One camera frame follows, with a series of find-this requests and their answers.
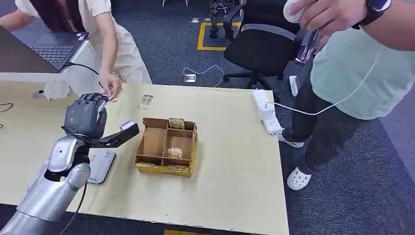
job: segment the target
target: white shirt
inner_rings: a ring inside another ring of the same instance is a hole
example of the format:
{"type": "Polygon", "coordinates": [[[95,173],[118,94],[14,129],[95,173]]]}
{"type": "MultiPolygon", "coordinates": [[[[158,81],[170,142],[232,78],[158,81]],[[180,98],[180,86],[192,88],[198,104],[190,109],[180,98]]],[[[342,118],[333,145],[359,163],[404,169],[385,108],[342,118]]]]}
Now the white shirt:
{"type": "MultiPolygon", "coordinates": [[[[103,38],[95,17],[102,13],[111,13],[110,0],[78,0],[82,24],[89,32],[89,40],[95,50],[99,62],[102,61],[103,38]]],[[[40,17],[30,0],[15,0],[16,6],[23,12],[40,17]]],[[[118,53],[115,61],[115,70],[119,71],[126,82],[139,82],[152,84],[147,68],[141,58],[140,52],[134,42],[133,36],[118,25],[113,18],[118,36],[118,53]]]]}
{"type": "Polygon", "coordinates": [[[380,51],[362,86],[336,107],[363,120],[386,116],[415,82],[415,52],[387,48],[362,30],[334,33],[316,55],[311,71],[314,93],[330,103],[346,98],[362,82],[380,51]]]}

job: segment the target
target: black cable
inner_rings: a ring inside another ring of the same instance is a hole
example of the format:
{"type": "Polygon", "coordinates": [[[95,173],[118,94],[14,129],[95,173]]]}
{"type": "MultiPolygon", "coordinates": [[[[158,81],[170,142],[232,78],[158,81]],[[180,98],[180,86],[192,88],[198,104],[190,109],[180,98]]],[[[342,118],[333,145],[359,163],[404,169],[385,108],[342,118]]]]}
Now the black cable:
{"type": "Polygon", "coordinates": [[[76,65],[76,66],[81,66],[81,67],[87,68],[87,69],[91,70],[92,72],[94,72],[96,75],[98,75],[98,76],[99,76],[99,73],[98,73],[97,71],[95,71],[94,69],[92,69],[91,67],[88,67],[88,66],[86,66],[86,65],[81,65],[81,64],[72,63],[72,62],[66,62],[66,63],[65,63],[65,66],[66,66],[66,67],[70,67],[70,66],[72,66],[72,65],[76,65]]]}
{"type": "Polygon", "coordinates": [[[87,184],[88,183],[85,183],[84,192],[82,193],[81,201],[79,202],[78,208],[76,209],[75,213],[73,214],[72,218],[70,219],[70,221],[68,222],[68,224],[66,225],[66,227],[62,230],[62,232],[59,235],[64,234],[64,232],[66,231],[66,229],[69,227],[69,225],[75,219],[75,216],[78,214],[79,209],[81,208],[82,202],[84,202],[85,193],[87,192],[87,184]]]}
{"type": "Polygon", "coordinates": [[[83,141],[83,142],[85,142],[85,143],[93,144],[93,145],[101,145],[101,146],[106,146],[106,144],[103,144],[103,143],[96,143],[96,142],[92,142],[92,141],[86,140],[86,139],[84,139],[81,135],[77,135],[77,134],[73,133],[71,130],[69,130],[69,129],[68,129],[68,128],[66,128],[65,126],[61,126],[61,128],[62,128],[64,131],[68,132],[71,136],[75,137],[75,139],[77,139],[77,140],[83,141]]]}
{"type": "Polygon", "coordinates": [[[0,111],[0,113],[3,113],[3,112],[6,112],[7,110],[9,110],[9,109],[11,109],[12,107],[13,107],[13,103],[5,103],[5,104],[0,104],[0,106],[4,106],[4,105],[10,105],[10,107],[8,107],[7,109],[5,109],[5,110],[1,110],[0,111]]]}

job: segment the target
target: white crocs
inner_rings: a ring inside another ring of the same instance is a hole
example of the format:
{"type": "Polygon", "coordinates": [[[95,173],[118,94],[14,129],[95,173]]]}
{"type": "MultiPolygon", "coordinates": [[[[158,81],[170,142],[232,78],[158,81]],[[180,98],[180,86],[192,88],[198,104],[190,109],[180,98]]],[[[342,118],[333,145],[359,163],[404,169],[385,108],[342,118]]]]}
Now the white crocs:
{"type": "Polygon", "coordinates": [[[298,167],[291,172],[287,179],[287,185],[292,190],[300,190],[307,186],[310,181],[311,175],[306,175],[298,170],[298,167]]]}
{"type": "Polygon", "coordinates": [[[294,148],[301,148],[301,147],[303,147],[304,142],[290,142],[290,141],[286,140],[284,138],[284,136],[282,136],[282,131],[283,130],[284,130],[284,128],[282,128],[281,131],[277,133],[278,141],[284,142],[284,143],[286,143],[289,146],[294,147],[294,148]]]}

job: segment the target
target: chair armrest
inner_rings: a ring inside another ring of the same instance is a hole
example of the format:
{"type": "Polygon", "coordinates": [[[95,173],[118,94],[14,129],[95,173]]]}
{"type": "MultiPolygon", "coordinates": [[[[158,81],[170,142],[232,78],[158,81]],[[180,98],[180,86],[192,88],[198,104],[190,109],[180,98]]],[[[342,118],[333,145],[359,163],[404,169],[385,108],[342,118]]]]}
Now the chair armrest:
{"type": "Polygon", "coordinates": [[[223,29],[225,30],[225,37],[230,41],[234,40],[232,30],[232,20],[239,13],[239,11],[245,7],[245,4],[237,5],[234,9],[229,11],[223,18],[223,29]]]}
{"type": "Polygon", "coordinates": [[[296,34],[289,60],[294,60],[297,57],[297,55],[299,53],[299,50],[301,48],[302,41],[304,40],[304,37],[305,37],[306,33],[307,33],[307,31],[305,29],[300,29],[298,31],[298,33],[296,34]]]}

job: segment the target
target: wooden table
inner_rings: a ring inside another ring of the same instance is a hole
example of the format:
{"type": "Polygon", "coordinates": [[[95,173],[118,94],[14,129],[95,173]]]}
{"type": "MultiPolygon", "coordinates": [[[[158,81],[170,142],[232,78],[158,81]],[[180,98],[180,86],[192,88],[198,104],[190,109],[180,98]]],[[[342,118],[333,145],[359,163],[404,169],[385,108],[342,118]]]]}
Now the wooden table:
{"type": "MultiPolygon", "coordinates": [[[[48,102],[32,94],[42,84],[0,82],[0,203],[18,204],[53,143],[63,136],[65,108],[74,99],[48,102]]],[[[288,222],[276,137],[257,117],[249,90],[126,85],[107,106],[106,134],[132,119],[184,118],[198,125],[196,171],[191,178],[142,173],[134,167],[141,136],[118,149],[107,182],[90,185],[82,213],[257,234],[287,235],[288,222]],[[154,96],[137,108],[142,94],[154,96]]],[[[79,193],[69,207],[74,211],[79,193]]]]}

